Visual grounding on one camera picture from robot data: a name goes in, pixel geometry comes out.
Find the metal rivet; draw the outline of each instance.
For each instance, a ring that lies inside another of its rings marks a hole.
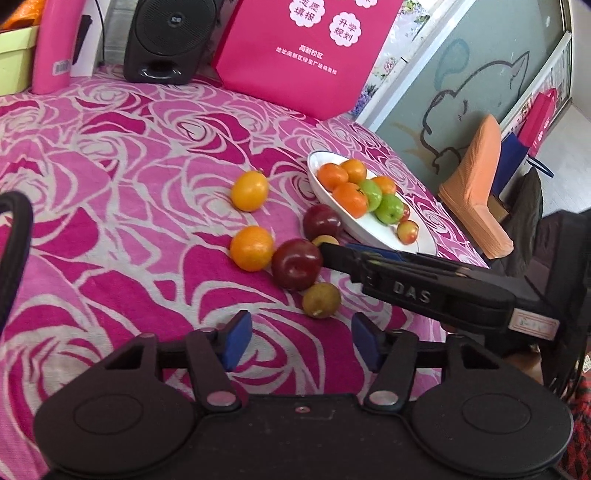
[[[207,403],[213,407],[229,407],[234,405],[236,401],[236,395],[232,392],[220,390],[217,392],[210,393],[207,396]]]
[[[369,396],[369,401],[380,407],[390,407],[398,401],[398,395],[389,390],[378,390]]]

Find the tangerine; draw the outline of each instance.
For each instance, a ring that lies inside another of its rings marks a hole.
[[[240,175],[230,191],[234,207],[244,212],[261,208],[269,195],[269,181],[261,172],[247,171]]]
[[[263,227],[247,226],[232,239],[230,257],[241,269],[257,272],[271,262],[273,244],[273,237]]]
[[[384,177],[382,175],[379,177],[372,178],[371,181],[378,184],[379,189],[382,190],[382,193],[384,195],[386,195],[387,193],[391,193],[393,195],[396,194],[396,182],[393,181],[391,178]]]
[[[368,211],[368,198],[355,183],[343,183],[335,188],[333,198],[353,218],[360,218]]]
[[[336,163],[325,163],[318,169],[316,177],[326,190],[332,192],[339,185],[347,183],[349,174]]]
[[[351,158],[350,160],[343,162],[340,166],[347,172],[351,183],[359,183],[360,181],[365,180],[368,176],[368,169],[361,160]]]

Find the floor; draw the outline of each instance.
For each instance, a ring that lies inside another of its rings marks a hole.
[[[591,121],[574,105],[550,131],[537,156],[554,172],[541,175],[544,215],[591,208]]]

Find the orange chair cushion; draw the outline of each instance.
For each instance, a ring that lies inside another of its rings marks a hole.
[[[460,166],[439,188],[443,202],[490,259],[513,251],[513,242],[486,205],[500,156],[501,129],[495,117],[488,115]]]

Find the green apple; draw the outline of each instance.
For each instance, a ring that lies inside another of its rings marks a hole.
[[[382,203],[382,190],[371,180],[362,180],[358,186],[368,198],[368,212],[373,212]]]
[[[380,222],[393,225],[398,223],[404,215],[404,204],[395,194],[387,193],[374,213]]]

